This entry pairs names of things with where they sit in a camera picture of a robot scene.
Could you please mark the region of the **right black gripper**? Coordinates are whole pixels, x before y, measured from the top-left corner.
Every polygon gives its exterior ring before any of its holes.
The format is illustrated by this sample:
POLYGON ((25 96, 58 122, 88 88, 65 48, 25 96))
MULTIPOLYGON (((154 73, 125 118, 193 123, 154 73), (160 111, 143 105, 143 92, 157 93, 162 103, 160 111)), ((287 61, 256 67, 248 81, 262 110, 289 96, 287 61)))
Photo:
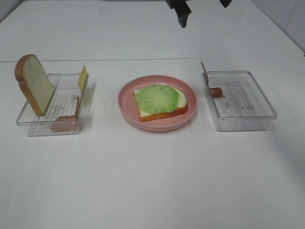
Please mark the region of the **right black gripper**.
MULTIPOLYGON (((227 8, 233 0, 220 0, 220 3, 224 8, 227 8)), ((182 28, 186 27, 188 16, 191 14, 191 10, 185 0, 166 0, 166 3, 170 9, 175 9, 178 17, 178 22, 182 28)))

